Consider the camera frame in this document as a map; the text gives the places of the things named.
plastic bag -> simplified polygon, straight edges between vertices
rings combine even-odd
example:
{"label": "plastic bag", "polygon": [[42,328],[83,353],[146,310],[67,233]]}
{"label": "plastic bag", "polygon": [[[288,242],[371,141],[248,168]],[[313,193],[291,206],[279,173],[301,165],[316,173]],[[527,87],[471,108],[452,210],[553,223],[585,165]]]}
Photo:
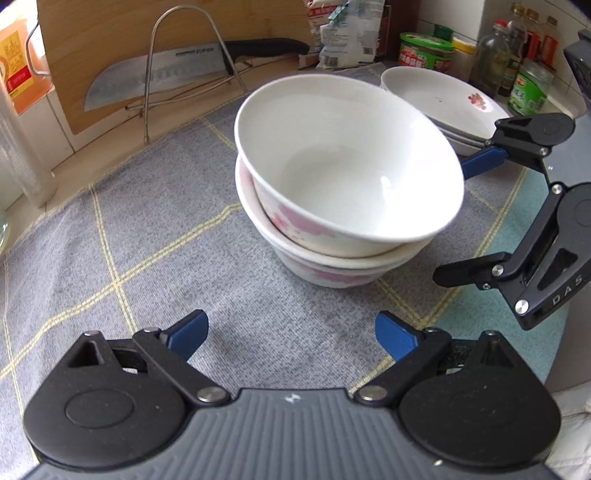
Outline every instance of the plastic bag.
{"label": "plastic bag", "polygon": [[319,69],[358,67],[374,61],[384,0],[349,0],[320,27]]}
{"label": "plastic bag", "polygon": [[310,67],[318,63],[318,54],[322,49],[320,43],[320,27],[329,22],[329,16],[337,7],[342,4],[342,0],[311,0],[307,3],[308,21],[312,30],[312,40],[314,46],[306,55],[300,55],[300,68]]}

black knife handle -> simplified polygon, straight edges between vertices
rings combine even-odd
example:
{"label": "black knife handle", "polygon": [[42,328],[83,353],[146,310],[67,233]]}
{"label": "black knife handle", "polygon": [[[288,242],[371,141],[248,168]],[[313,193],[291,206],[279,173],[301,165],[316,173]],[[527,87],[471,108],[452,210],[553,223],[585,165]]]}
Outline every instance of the black knife handle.
{"label": "black knife handle", "polygon": [[[236,62],[238,57],[278,57],[288,53],[298,53],[306,55],[310,49],[307,43],[290,38],[260,38],[259,40],[233,40],[227,41],[226,47]],[[233,75],[234,71],[229,64],[226,56],[223,56],[228,75]]]}

white bowl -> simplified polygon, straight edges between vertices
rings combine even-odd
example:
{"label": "white bowl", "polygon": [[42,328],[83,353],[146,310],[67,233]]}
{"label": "white bowl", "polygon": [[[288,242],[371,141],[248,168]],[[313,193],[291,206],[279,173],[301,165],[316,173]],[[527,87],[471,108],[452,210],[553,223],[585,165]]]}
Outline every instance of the white bowl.
{"label": "white bowl", "polygon": [[382,74],[382,88],[427,115],[438,127],[484,142],[495,121],[509,115],[472,85],[434,70],[393,67]]}
{"label": "white bowl", "polygon": [[236,190],[248,218],[271,245],[279,259],[293,273],[316,285],[332,288],[370,283],[406,263],[428,245],[430,239],[405,244],[381,255],[367,258],[337,258],[318,254],[292,242],[269,220],[254,182],[240,156],[236,160]]}
{"label": "white bowl", "polygon": [[462,170],[443,134],[359,80],[268,83],[242,104],[234,133],[268,216],[312,251],[380,254],[433,237],[462,205]]}

green container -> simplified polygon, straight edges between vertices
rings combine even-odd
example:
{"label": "green container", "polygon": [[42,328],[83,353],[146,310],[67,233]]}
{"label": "green container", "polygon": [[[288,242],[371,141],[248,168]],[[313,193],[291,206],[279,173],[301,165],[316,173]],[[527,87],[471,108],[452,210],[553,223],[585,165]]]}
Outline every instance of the green container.
{"label": "green container", "polygon": [[544,106],[554,75],[545,68],[526,60],[523,62],[507,105],[514,112],[528,116]]}
{"label": "green container", "polygon": [[433,29],[433,37],[441,38],[443,40],[452,41],[453,30],[444,25],[435,24]]}
{"label": "green container", "polygon": [[447,72],[454,50],[451,42],[418,33],[402,33],[400,40],[400,65]]}

kitchen knife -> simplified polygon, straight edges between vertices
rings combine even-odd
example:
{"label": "kitchen knife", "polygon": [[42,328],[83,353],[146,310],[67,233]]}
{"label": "kitchen knife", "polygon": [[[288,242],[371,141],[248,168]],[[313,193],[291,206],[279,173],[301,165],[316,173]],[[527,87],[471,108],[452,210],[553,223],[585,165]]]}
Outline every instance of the kitchen knife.
{"label": "kitchen knife", "polygon": [[[227,41],[226,47],[232,61],[238,57],[305,55],[310,48],[289,38]],[[147,61],[147,55],[122,60],[99,73],[86,94],[84,111],[143,96]],[[233,74],[219,43],[161,51],[152,57],[150,93],[182,87],[213,73]]]}

